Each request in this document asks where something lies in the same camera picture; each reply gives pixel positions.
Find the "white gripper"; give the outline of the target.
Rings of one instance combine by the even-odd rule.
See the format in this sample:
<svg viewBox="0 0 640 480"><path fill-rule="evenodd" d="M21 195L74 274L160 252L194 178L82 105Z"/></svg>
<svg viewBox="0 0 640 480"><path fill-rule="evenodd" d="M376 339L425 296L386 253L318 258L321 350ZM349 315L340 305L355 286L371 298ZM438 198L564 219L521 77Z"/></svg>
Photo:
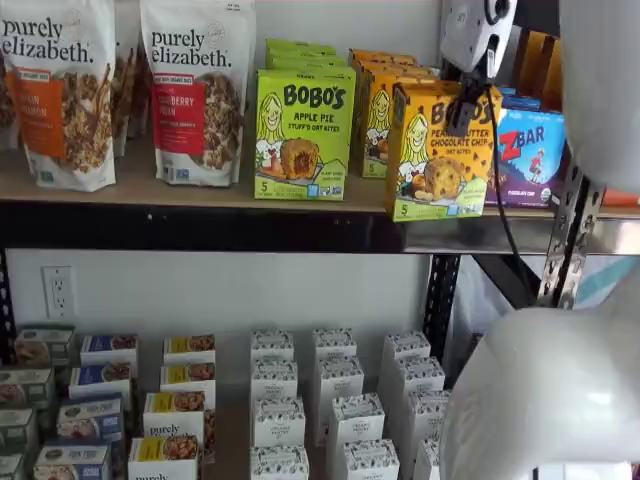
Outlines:
<svg viewBox="0 0 640 480"><path fill-rule="evenodd" d="M493 113L491 81L479 72L498 71L506 52L518 1L454 0L445 8L441 41L441 79L460 82L459 93L447 113L447 134L466 136L481 98Z"/></svg>

